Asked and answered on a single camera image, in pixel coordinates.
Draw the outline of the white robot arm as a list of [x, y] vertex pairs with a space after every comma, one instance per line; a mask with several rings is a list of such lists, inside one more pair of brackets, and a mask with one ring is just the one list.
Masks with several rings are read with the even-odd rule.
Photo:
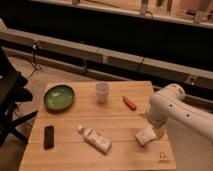
[[149, 99], [148, 122], [159, 128], [171, 118], [213, 141], [213, 114], [184, 103], [184, 98], [185, 91], [178, 84], [156, 91]]

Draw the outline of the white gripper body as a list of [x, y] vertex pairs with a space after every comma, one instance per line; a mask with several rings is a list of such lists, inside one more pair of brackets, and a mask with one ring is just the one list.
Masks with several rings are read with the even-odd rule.
[[152, 125], [152, 129], [154, 133], [156, 134], [156, 139], [160, 140], [165, 133], [165, 120], [159, 120], [154, 118], [151, 114], [148, 112], [145, 112], [144, 118]]

